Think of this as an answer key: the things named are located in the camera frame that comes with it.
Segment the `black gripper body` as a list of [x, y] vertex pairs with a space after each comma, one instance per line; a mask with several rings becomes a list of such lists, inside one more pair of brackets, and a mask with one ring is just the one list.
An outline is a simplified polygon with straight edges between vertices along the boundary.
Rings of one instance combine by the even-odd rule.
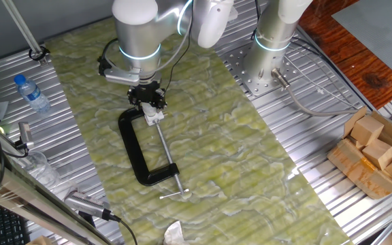
[[127, 95], [130, 102], [164, 102], [164, 92], [159, 83], [150, 83], [132, 86]]

